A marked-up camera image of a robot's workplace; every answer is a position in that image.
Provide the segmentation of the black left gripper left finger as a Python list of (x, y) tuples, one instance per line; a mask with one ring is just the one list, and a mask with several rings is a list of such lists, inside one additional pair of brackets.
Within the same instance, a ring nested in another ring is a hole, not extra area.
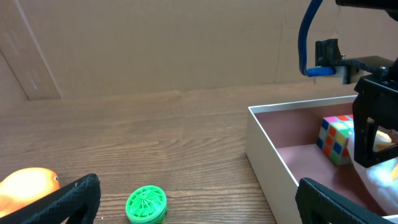
[(100, 199), (100, 180), (88, 174), (2, 217), (1, 223), (93, 223)]

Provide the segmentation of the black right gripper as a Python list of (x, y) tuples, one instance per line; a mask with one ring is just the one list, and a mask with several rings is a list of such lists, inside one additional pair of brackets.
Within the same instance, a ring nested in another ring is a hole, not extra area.
[(378, 127), (397, 129), (397, 61), (379, 56), (342, 60), (354, 71), (365, 71), (356, 82), (353, 103), (354, 160), (368, 168), (397, 157), (397, 146), (375, 152)]

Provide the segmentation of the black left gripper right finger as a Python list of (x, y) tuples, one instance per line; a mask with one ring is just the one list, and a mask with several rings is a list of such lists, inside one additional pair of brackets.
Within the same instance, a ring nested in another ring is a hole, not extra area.
[(303, 224), (392, 224), (307, 177), (300, 179), (295, 201)]

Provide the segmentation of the multicolour puzzle cube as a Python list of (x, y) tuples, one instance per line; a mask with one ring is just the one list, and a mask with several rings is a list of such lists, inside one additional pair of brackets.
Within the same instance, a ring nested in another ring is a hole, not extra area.
[(352, 114), (324, 117), (317, 139), (317, 146), (335, 165), (351, 164), (347, 145), (353, 132)]

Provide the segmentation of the white duck plush toy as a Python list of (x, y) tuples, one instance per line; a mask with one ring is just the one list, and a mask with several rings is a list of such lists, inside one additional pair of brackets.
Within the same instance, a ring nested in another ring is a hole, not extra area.
[(372, 198), (388, 215), (397, 215), (397, 179), (391, 177), (397, 158), (368, 168), (358, 164), (354, 160), (354, 131), (348, 138), (347, 150), (355, 171)]

